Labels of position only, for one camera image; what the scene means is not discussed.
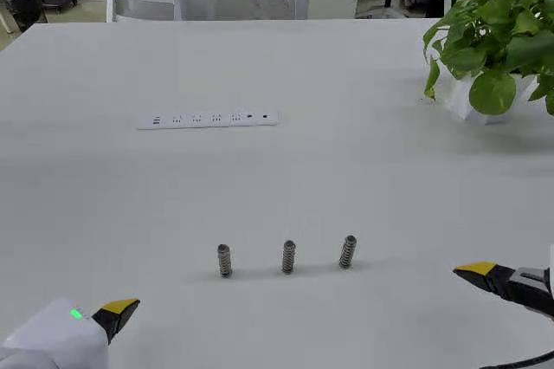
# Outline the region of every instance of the green led light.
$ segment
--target green led light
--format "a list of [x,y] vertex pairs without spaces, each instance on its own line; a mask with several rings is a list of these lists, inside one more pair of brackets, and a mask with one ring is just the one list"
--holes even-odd
[[77,319],[77,320],[80,320],[80,319],[82,319],[82,317],[83,317],[83,316],[81,315],[81,313],[79,313],[79,312],[78,312],[77,310],[75,310],[75,309],[71,310],[71,315],[73,315],[73,317],[74,317],[75,319]]

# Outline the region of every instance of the white flower pot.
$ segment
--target white flower pot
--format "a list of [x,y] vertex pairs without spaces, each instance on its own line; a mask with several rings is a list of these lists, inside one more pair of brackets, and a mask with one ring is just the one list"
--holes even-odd
[[460,81],[457,81],[454,77],[452,78],[452,83],[450,85],[450,97],[446,102],[447,109],[454,112],[467,122],[478,124],[496,124],[499,122],[506,122],[510,112],[513,110],[513,107],[517,104],[519,98],[521,98],[521,95],[525,92],[525,90],[527,90],[534,79],[533,76],[527,76],[525,78],[522,78],[520,75],[516,74],[513,74],[512,76],[516,81],[516,97],[508,112],[501,115],[484,115],[473,109],[469,103],[469,91],[471,90],[471,86],[473,85],[475,78],[471,75],[466,76]]

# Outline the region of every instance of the bolt with spring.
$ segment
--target bolt with spring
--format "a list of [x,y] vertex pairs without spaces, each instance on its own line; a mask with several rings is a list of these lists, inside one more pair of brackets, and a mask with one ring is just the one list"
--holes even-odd
[[283,245],[283,274],[292,274],[294,271],[294,255],[296,244],[293,241],[286,241]]
[[343,245],[343,252],[338,261],[338,265],[342,269],[348,269],[352,264],[352,257],[354,256],[354,250],[356,250],[356,237],[350,235],[345,239],[345,244]]
[[223,278],[229,278],[233,273],[231,268],[231,249],[227,245],[217,247],[217,257],[219,258],[219,273]]

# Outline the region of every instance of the power strip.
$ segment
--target power strip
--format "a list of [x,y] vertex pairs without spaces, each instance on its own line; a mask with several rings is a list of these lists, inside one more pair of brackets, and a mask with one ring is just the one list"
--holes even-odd
[[141,122],[137,126],[137,129],[183,129],[277,124],[279,124],[279,114],[272,111],[182,113],[170,116],[151,116]]

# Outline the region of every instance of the white table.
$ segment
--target white table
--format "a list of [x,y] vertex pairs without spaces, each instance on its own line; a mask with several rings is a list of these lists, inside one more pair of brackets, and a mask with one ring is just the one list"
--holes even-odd
[[[136,295],[113,368],[468,369],[550,351],[551,321],[451,269],[547,266],[552,120],[537,103],[477,127],[426,103],[431,23],[34,26],[0,54],[0,338],[60,295]],[[282,124],[134,129],[246,107]],[[281,276],[287,238],[298,270]]]

